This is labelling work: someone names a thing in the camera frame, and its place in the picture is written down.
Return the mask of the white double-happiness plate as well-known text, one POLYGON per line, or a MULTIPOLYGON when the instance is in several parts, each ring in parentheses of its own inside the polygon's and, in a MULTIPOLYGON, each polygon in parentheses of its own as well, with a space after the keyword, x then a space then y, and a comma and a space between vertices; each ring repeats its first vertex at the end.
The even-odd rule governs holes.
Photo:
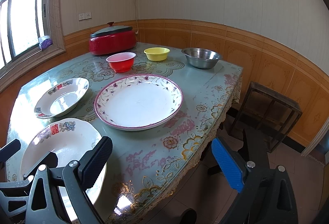
POLYGON ((40 131, 24 151, 20 178, 48 152, 58 158, 58 166, 63 167, 72 160, 79 160, 84 153, 93 149, 101 140, 100 133, 88 122, 77 118, 65 118, 53 122, 40 131))
POLYGON ((73 110, 89 89, 85 78, 67 79, 47 90, 35 105, 37 118, 60 117, 73 110))

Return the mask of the large purple floral plate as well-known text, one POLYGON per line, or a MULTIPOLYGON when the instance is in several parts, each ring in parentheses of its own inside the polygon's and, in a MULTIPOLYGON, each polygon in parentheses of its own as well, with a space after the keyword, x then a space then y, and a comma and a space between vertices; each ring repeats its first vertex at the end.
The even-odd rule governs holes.
POLYGON ((154 74, 136 74, 115 80, 96 96, 96 115, 123 131, 141 131, 173 118, 183 104, 183 92, 172 80, 154 74))

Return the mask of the red plastic bowl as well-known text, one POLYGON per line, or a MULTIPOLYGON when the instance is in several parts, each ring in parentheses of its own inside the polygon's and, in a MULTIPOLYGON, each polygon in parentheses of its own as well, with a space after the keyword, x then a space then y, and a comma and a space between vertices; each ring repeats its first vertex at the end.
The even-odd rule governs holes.
POLYGON ((135 57, 133 52, 122 52, 107 57, 106 61, 115 73, 125 73, 131 70, 135 57))

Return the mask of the yellow plastic bowl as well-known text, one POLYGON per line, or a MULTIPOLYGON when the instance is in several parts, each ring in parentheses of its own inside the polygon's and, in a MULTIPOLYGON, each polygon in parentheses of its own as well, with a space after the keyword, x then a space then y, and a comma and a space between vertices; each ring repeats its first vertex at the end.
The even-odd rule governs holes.
POLYGON ((167 59, 170 50, 164 47, 152 47, 144 50, 149 61, 161 62, 167 59))

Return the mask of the stainless steel bowl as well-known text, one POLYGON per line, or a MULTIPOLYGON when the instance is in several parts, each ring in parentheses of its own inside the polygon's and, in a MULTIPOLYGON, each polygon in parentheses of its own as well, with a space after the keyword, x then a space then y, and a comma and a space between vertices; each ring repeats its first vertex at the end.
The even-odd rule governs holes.
POLYGON ((189 65, 199 69, 212 69, 222 59, 222 55, 209 49, 185 48, 181 52, 189 65))

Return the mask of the dark wooden stool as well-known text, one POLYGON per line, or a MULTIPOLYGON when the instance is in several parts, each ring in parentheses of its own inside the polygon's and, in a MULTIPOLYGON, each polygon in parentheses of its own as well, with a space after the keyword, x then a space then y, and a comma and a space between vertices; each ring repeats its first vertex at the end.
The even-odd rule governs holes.
POLYGON ((250 120, 249 126, 265 135, 267 149, 273 152, 287 137, 301 115, 302 110, 298 102, 251 81, 229 133, 234 130, 237 122, 250 120))

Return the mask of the purple tissue pack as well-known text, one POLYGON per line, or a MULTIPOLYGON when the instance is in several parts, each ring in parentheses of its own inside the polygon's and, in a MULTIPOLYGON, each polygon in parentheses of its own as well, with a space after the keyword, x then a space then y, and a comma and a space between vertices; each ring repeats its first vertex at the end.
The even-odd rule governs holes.
POLYGON ((50 36, 41 36, 38 38, 38 44, 40 50, 44 51, 49 46, 53 45, 53 42, 50 36))

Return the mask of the red electric cooking pot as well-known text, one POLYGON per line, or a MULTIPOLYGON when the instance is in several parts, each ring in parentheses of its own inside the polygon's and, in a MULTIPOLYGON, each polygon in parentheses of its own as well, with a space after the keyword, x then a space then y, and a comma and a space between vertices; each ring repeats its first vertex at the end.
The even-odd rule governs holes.
POLYGON ((100 29, 90 35, 89 51, 93 55, 106 55, 126 51, 135 47, 137 40, 133 27, 114 25, 100 29))

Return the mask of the window with metal frame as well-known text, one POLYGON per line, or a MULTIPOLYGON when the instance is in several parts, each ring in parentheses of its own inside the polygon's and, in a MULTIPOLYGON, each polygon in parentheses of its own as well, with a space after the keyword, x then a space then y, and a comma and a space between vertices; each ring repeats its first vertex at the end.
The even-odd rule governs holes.
POLYGON ((1 90, 65 52, 60 0, 1 0, 1 90), (53 45, 40 50, 38 38, 53 45))

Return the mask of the white wall socket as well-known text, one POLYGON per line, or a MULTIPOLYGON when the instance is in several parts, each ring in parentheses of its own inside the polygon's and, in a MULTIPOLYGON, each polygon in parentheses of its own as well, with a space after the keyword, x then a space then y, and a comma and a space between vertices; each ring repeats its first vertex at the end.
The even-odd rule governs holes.
POLYGON ((92 19, 92 13, 87 12, 87 13, 79 13, 78 14, 78 21, 83 21, 87 19, 92 19))

